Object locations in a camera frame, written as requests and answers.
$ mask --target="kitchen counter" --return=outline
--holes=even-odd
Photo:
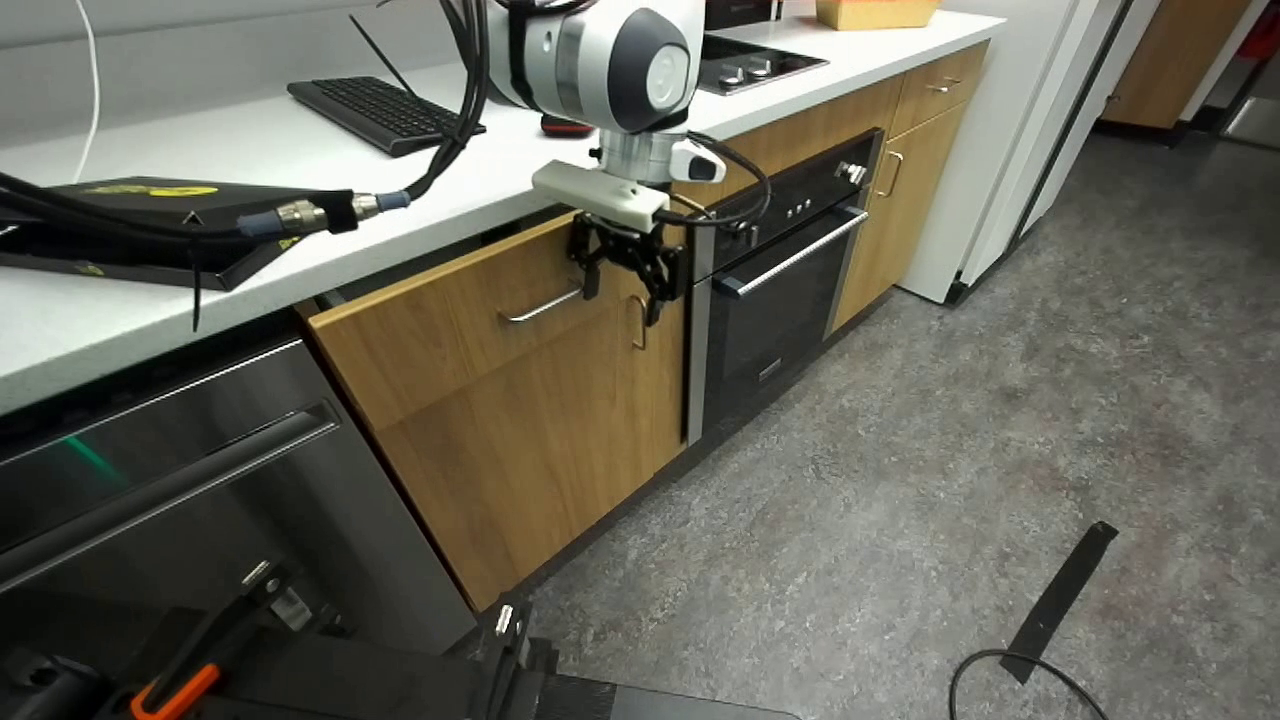
[[[828,64],[733,96],[701,94],[691,130],[739,135],[972,48],[997,29],[1000,21],[991,17],[961,13],[934,13],[928,29],[912,32],[828,32],[809,21],[735,29],[724,38],[824,56]],[[439,105],[453,105],[464,84],[459,69],[429,69],[410,81]],[[485,126],[489,134],[472,141],[420,204],[376,218],[348,238],[311,238],[235,293],[204,293],[201,331],[191,331],[189,287],[0,268],[0,414],[539,214],[548,199],[531,194],[528,178],[548,160],[586,165],[586,141],[544,141],[531,112],[491,105]],[[0,167],[35,186],[63,186],[76,151],[79,135],[0,149]],[[400,188],[420,178],[423,165],[429,151],[385,160],[278,94],[214,112],[107,130],[97,141],[87,180],[201,178],[304,188]]]

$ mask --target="wall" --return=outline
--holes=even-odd
[[[359,7],[357,17],[404,69],[454,59],[435,0],[394,0],[387,7]],[[104,126],[110,130],[141,118],[270,96],[298,76],[376,71],[376,56],[348,24],[348,13],[325,7],[98,38],[98,69]],[[82,134],[82,39],[0,48],[0,96],[0,146]]]

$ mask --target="cable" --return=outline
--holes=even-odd
[[[717,135],[703,134],[686,134],[686,141],[708,146],[711,151],[726,158],[735,167],[757,178],[757,204],[733,218],[677,218],[677,214],[660,214],[660,223],[677,223],[677,227],[726,227],[726,223],[747,223],[761,220],[772,207],[772,178],[752,165],[747,158],[739,158],[735,149],[721,146]]]
[[[76,13],[79,13],[79,24],[82,24],[82,52],[87,52],[87,87],[90,87],[90,109],[87,109],[87,134],[82,134],[82,146],[79,146],[79,160],[76,160],[76,178],[72,186],[82,180],[82,167],[87,167],[87,158],[90,158],[90,141],[97,141],[97,130],[104,119],[104,71],[98,71],[98,56],[97,56],[97,29],[87,21],[87,7],[82,0],[76,0]]]
[[[950,685],[947,685],[947,720],[961,720],[961,712],[956,712],[961,678],[964,678],[975,659],[989,659],[989,658],[1042,670],[1049,678],[1057,678],[1059,685],[1066,685],[1066,691],[1070,691],[1079,706],[1087,706],[1091,715],[1109,720],[1109,712],[1104,712],[1066,674],[1053,670],[1053,664],[1038,659],[1038,658],[1020,658],[1020,654],[1006,654],[1006,650],[980,650],[980,654],[972,654],[972,658],[964,658],[964,659],[956,664]]]

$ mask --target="dishwasher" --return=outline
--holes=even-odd
[[[255,559],[282,563],[331,635],[442,654],[472,633],[429,532],[288,330],[0,420],[0,654],[48,623],[55,654],[97,658],[82,608],[212,614]]]

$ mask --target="black cable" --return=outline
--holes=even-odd
[[[1057,678],[1059,685],[1066,685],[1066,691],[1070,691],[1079,706],[1087,706],[1091,715],[1109,720],[1109,712],[1104,712],[1066,674],[1053,670],[1053,664],[1038,659],[1038,658],[1020,658],[1020,654],[1006,654],[1006,650],[980,650],[980,654],[972,654],[972,658],[964,658],[964,659],[956,664],[950,685],[947,685],[947,720],[961,720],[956,696],[961,696],[964,674],[968,674],[975,659],[989,659],[989,658],[1042,670],[1049,678]]]
[[[660,223],[678,223],[678,227],[726,227],[726,223],[747,223],[761,220],[772,207],[772,178],[752,165],[747,158],[739,158],[735,149],[721,146],[717,135],[703,134],[686,134],[686,141],[708,146],[717,158],[726,158],[735,167],[757,178],[757,204],[733,218],[677,218],[677,214],[660,214]]]

